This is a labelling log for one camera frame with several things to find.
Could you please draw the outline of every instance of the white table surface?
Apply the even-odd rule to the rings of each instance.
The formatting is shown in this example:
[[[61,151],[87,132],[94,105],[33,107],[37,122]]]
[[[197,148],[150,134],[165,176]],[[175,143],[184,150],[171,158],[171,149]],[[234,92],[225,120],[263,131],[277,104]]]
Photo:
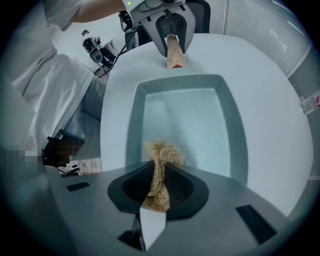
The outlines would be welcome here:
[[[195,34],[185,54],[188,72],[223,76],[246,135],[247,186],[289,215],[307,183],[313,144],[299,98],[281,69],[243,39]],[[127,131],[137,84],[179,75],[153,42],[122,55],[112,69],[101,118],[103,171],[125,166]]]

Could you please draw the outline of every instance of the white lab coat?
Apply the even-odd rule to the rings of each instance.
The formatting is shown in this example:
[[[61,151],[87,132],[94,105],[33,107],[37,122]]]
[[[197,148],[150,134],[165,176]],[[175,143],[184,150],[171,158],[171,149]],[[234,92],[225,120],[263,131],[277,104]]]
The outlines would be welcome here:
[[[7,43],[0,62],[3,83],[17,90],[34,111],[23,136],[23,150],[39,152],[44,140],[64,129],[94,74],[81,63],[58,54],[49,25],[65,31],[85,0],[39,1]]]

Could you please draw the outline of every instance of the black cable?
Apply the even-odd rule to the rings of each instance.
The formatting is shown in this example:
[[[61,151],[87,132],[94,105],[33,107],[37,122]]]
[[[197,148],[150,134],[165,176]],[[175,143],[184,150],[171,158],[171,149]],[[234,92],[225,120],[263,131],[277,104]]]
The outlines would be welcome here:
[[[81,163],[81,162],[84,164],[84,166],[85,166],[85,168],[86,168],[86,174],[88,174],[88,168],[87,168],[85,162],[84,162],[83,160],[81,160],[80,163]]]
[[[61,169],[59,169],[59,168],[58,168],[58,170],[59,170],[59,172],[61,172],[61,173],[63,173],[63,174],[66,174],[66,173],[67,173],[67,171],[65,171],[65,170],[61,170]]]
[[[74,173],[77,172],[77,171],[80,171],[80,168],[72,169],[72,170],[70,170],[68,173],[62,174],[61,176],[62,176],[62,177],[67,177],[67,176],[70,176],[71,174],[74,174]]]
[[[105,74],[107,74],[113,67],[114,65],[116,64],[118,58],[120,57],[120,55],[122,54],[123,50],[126,48],[127,44],[130,42],[130,40],[133,38],[133,36],[136,34],[136,31],[137,29],[139,28],[140,25],[136,26],[132,35],[130,36],[129,40],[125,43],[124,47],[121,49],[121,51],[119,52],[119,54],[117,55],[116,59],[114,60],[112,66],[107,70],[105,71],[102,75],[100,75],[98,78],[102,78]]]

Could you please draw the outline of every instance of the person's arm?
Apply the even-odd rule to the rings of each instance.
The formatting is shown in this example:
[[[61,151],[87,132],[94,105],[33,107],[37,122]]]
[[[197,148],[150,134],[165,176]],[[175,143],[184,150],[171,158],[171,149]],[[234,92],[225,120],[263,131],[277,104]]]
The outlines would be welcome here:
[[[87,0],[72,17],[71,22],[93,22],[125,9],[121,0]]]

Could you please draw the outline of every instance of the wooden stick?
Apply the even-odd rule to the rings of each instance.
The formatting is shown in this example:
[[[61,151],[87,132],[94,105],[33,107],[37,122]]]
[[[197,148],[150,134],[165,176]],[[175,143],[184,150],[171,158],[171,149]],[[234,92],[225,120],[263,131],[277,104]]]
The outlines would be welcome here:
[[[186,59],[176,36],[174,34],[170,34],[166,37],[166,41],[168,46],[167,69],[186,67]]]

